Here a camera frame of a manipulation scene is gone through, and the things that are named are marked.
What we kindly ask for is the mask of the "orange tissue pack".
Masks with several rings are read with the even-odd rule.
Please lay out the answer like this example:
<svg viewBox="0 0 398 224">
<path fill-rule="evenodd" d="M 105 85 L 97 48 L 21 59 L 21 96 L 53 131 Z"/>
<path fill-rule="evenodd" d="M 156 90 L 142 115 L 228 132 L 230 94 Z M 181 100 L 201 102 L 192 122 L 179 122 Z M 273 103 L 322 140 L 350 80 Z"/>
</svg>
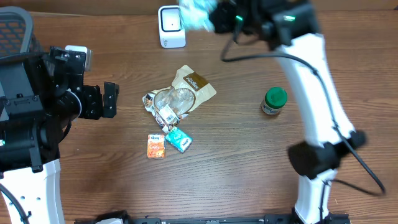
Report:
<svg viewBox="0 0 398 224">
<path fill-rule="evenodd" d="M 165 152 L 165 136 L 163 134 L 149 134 L 147 140 L 147 157 L 149 159 L 164 159 Z"/>
</svg>

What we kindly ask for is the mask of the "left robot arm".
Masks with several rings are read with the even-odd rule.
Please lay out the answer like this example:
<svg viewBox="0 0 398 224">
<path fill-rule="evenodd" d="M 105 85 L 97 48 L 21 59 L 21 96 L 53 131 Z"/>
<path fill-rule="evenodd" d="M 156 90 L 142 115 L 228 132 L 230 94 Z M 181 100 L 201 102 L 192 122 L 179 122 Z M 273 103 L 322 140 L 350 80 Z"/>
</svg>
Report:
<svg viewBox="0 0 398 224">
<path fill-rule="evenodd" d="M 52 47 L 1 58 L 1 193 L 13 223 L 63 223 L 60 143 L 78 118 L 116 116 L 119 86 L 84 83 L 92 52 Z"/>
</svg>

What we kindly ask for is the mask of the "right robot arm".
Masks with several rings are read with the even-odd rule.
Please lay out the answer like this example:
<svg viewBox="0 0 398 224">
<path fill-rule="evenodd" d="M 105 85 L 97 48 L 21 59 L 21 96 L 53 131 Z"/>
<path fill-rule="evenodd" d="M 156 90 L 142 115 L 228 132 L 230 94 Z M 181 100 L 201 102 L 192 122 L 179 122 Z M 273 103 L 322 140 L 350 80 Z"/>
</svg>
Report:
<svg viewBox="0 0 398 224">
<path fill-rule="evenodd" d="M 310 1 L 221 1 L 208 16 L 217 34 L 255 34 L 269 46 L 289 81 L 304 126 L 304 140 L 287 150 L 299 176 L 289 215 L 266 223 L 348 223 L 328 210 L 342 158 L 356 154 L 366 136 L 354 128 L 336 92 L 315 8 Z"/>
</svg>

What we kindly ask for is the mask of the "teal tissue pack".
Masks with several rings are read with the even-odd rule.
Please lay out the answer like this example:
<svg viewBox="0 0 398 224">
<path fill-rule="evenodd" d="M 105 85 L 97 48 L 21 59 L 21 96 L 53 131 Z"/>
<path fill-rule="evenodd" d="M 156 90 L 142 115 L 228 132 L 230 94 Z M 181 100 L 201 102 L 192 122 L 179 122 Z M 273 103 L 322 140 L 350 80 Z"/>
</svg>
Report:
<svg viewBox="0 0 398 224">
<path fill-rule="evenodd" d="M 193 139 L 178 127 L 174 127 L 165 139 L 181 153 L 184 153 L 193 142 Z"/>
</svg>

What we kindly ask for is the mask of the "beige brown snack pouch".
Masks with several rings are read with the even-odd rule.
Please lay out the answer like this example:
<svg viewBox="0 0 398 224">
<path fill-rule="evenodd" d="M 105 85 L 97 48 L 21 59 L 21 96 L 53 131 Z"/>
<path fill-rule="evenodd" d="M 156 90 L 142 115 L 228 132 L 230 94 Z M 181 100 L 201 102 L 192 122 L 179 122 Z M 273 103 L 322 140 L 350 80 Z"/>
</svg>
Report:
<svg viewBox="0 0 398 224">
<path fill-rule="evenodd" d="M 216 90 L 205 78 L 184 65 L 177 70 L 170 86 L 147 93 L 142 101 L 146 111 L 152 114 L 160 129 L 167 134 L 215 95 Z"/>
</svg>

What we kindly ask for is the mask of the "green lid jar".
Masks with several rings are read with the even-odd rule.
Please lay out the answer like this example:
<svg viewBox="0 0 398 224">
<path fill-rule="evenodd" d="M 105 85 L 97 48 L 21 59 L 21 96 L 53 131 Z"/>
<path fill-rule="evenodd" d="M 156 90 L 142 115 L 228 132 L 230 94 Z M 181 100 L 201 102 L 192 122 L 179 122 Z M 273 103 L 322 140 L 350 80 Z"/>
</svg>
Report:
<svg viewBox="0 0 398 224">
<path fill-rule="evenodd" d="M 268 115 L 277 115 L 288 101 L 288 94 L 281 87 L 270 88 L 261 103 L 263 112 Z"/>
</svg>

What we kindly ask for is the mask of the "light green tissue pack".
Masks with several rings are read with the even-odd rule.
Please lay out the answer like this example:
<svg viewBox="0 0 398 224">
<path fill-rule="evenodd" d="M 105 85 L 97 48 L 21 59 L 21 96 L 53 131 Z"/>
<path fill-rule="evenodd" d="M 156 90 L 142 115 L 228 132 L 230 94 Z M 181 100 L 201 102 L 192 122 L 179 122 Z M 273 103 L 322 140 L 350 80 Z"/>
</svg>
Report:
<svg viewBox="0 0 398 224">
<path fill-rule="evenodd" d="M 179 0 L 180 18 L 185 30 L 213 32 L 215 27 L 210 21 L 210 14 L 217 3 L 217 0 Z"/>
</svg>

